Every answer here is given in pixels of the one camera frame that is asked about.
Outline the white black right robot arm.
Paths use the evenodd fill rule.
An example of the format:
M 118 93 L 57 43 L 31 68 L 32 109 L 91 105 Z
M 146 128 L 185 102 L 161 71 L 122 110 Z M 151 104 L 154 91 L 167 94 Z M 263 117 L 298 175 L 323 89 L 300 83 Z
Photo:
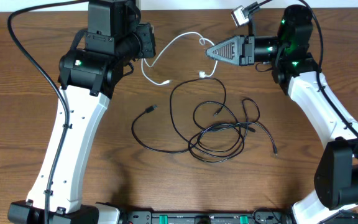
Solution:
M 220 62 L 237 66 L 268 62 L 284 94 L 304 112 L 318 134 L 324 152 L 314 175 L 314 189 L 280 217 L 281 223 L 358 222 L 358 122 L 343 107 L 326 82 L 322 60 L 309 52 L 309 40 L 320 24 L 310 6 L 300 1 L 283 13 L 277 35 L 258 37 L 252 22 L 260 9 L 254 2 L 235 8 L 236 26 L 248 26 L 247 35 L 235 35 L 206 51 Z

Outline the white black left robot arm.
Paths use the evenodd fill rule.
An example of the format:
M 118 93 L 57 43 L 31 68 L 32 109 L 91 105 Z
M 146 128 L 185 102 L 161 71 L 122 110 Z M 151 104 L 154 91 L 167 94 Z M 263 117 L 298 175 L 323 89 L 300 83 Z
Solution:
M 90 1 L 88 26 L 60 59 L 51 86 L 58 109 L 45 159 L 25 200 L 12 202 L 12 223 L 122 223 L 120 209 L 84 205 L 83 179 L 94 136 L 114 88 L 134 61 L 155 56 L 154 30 L 140 3 Z

